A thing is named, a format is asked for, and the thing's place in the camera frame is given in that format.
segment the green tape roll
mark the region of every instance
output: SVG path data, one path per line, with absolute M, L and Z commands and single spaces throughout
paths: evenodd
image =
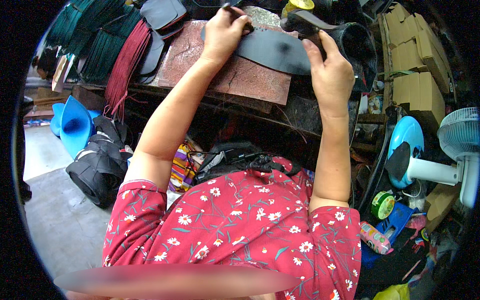
M 372 201 L 372 214 L 383 220 L 393 211 L 395 198 L 387 192 L 379 192 Z

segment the yellow plastic bag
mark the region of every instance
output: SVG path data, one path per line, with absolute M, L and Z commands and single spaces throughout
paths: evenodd
M 410 300 L 408 283 L 390 286 L 386 290 L 377 293 L 373 300 Z

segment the red floral shirt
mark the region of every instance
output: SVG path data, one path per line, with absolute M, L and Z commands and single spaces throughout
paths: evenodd
M 291 170 L 290 161 L 275 162 Z M 302 171 L 236 172 L 189 189 L 169 209 L 148 180 L 122 184 L 107 227 L 104 266 L 253 264 L 296 276 L 277 299 L 353 299 L 360 273 L 358 211 L 326 206 L 308 215 Z

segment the woman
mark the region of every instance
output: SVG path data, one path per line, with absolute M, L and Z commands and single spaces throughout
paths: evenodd
M 303 41 L 323 125 L 315 181 L 304 172 L 289 178 L 277 170 L 245 170 L 194 186 L 165 211 L 173 157 L 247 22 L 245 15 L 232 22 L 229 12 L 219 10 L 206 25 L 201 57 L 148 121 L 108 224 L 104 266 L 249 265 L 301 280 L 268 299 L 353 299 L 361 256 L 359 213 L 347 203 L 347 100 L 354 75 L 323 31 L 325 61 L 317 46 Z M 275 161 L 291 171 L 290 161 Z

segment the electric fan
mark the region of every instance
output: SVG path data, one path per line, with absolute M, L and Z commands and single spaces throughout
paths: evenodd
M 440 124 L 437 136 L 442 150 L 457 162 L 456 167 L 419 159 L 424 148 L 420 125 L 412 117 L 403 117 L 394 129 L 388 151 L 389 161 L 387 163 L 391 162 L 390 165 L 396 166 L 396 168 L 385 166 L 389 171 L 391 182 L 399 189 L 412 184 L 415 179 L 448 185 L 456 185 L 461 182 L 460 201 L 465 206 L 473 207 L 479 181 L 480 163 L 477 108 L 463 108 L 447 115 Z M 402 158 L 404 158 L 404 168 L 402 167 Z

